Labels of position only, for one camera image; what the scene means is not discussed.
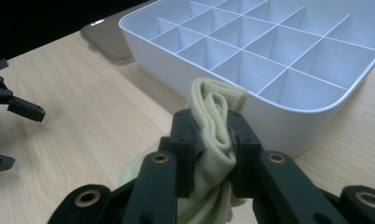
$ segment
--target white plastic organizer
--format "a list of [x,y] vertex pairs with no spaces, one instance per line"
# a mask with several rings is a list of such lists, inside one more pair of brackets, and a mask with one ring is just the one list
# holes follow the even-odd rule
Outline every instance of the white plastic organizer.
[[247,89],[263,147],[290,156],[375,65],[375,0],[159,0],[119,26],[138,64],[187,98],[197,77]]

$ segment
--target wooden tabletop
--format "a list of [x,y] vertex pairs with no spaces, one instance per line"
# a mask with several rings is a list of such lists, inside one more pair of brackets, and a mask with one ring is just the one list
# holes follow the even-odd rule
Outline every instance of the wooden tabletop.
[[[170,131],[185,99],[141,70],[114,64],[79,33],[8,61],[7,86],[47,112],[42,123],[0,105],[0,223],[46,223],[64,197],[87,184],[118,187],[122,168]],[[322,189],[375,188],[375,69],[312,148],[295,158]],[[232,223],[256,223],[250,202]]]

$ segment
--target white storage tray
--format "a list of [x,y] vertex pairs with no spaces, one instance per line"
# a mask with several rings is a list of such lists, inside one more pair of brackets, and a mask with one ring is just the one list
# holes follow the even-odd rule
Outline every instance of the white storage tray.
[[247,89],[263,147],[290,156],[375,65],[375,0],[160,0],[119,26],[138,64],[187,98],[197,77]]

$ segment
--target wooden table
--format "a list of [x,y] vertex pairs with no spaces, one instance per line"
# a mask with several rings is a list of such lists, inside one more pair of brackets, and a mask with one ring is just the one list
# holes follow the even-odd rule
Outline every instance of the wooden table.
[[[0,223],[46,223],[72,190],[118,186],[122,168],[170,131],[185,99],[141,70],[114,64],[79,33],[11,59],[0,71],[14,94],[41,105],[42,123],[0,105]],[[375,69],[314,146],[296,162],[320,188],[375,188]],[[251,204],[232,223],[256,223]]]

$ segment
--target fabric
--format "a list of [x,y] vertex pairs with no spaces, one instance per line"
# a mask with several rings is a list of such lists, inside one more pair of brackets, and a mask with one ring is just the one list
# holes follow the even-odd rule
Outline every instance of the fabric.
[[[187,108],[206,150],[195,164],[194,191],[189,198],[177,201],[178,224],[226,223],[231,219],[231,206],[242,200],[232,197],[228,175],[236,159],[227,129],[229,110],[241,113],[248,92],[209,78],[196,79],[191,87]],[[119,184],[136,178],[144,156],[158,149],[159,142],[132,161],[122,171]]]

